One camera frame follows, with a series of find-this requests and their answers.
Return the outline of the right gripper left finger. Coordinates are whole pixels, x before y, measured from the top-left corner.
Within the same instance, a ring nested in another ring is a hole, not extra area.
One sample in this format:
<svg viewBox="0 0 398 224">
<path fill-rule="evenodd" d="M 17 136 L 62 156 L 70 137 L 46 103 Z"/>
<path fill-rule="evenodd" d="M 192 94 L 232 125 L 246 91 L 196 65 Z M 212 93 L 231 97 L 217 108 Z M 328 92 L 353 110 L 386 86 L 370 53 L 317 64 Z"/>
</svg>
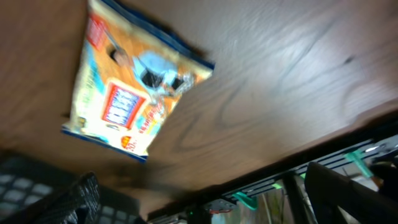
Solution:
<svg viewBox="0 0 398 224">
<path fill-rule="evenodd" d="M 94 173 L 82 175 L 67 187 L 16 212 L 1 224 L 94 223 L 100 204 L 100 189 Z"/>
</svg>

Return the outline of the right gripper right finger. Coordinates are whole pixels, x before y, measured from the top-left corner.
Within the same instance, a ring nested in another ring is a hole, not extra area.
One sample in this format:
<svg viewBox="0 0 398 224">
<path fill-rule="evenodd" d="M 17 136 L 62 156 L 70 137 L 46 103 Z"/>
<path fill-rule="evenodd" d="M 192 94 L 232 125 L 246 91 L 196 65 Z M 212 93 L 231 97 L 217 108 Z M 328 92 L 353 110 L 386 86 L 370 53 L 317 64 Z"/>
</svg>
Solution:
<svg viewBox="0 0 398 224">
<path fill-rule="evenodd" d="M 316 162 L 305 189 L 318 223 L 346 223 L 342 210 L 360 223 L 397 223 L 397 202 Z"/>
</svg>

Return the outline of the large beige snack bag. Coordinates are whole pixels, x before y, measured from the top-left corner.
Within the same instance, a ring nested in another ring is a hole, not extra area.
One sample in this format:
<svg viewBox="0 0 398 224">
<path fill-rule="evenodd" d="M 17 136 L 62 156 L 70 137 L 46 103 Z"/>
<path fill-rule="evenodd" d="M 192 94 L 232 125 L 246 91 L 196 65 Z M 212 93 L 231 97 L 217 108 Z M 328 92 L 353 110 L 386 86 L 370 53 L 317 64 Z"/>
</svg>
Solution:
<svg viewBox="0 0 398 224">
<path fill-rule="evenodd" d="M 117 1 L 90 0 L 65 134 L 139 161 L 182 95 L 214 64 L 173 32 Z"/>
</svg>

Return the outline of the grey plastic shopping basket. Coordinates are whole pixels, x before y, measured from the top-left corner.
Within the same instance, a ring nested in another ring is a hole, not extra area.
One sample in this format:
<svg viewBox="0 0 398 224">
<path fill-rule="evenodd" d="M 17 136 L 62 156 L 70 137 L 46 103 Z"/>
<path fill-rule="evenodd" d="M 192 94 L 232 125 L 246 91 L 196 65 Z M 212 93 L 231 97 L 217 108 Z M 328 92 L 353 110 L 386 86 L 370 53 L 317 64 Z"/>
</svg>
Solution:
<svg viewBox="0 0 398 224">
<path fill-rule="evenodd" d="M 29 205 L 69 186 L 75 176 L 18 154 L 1 156 L 1 221 Z M 138 203 L 131 197 L 99 185 L 100 200 L 94 223 L 142 223 Z"/>
</svg>

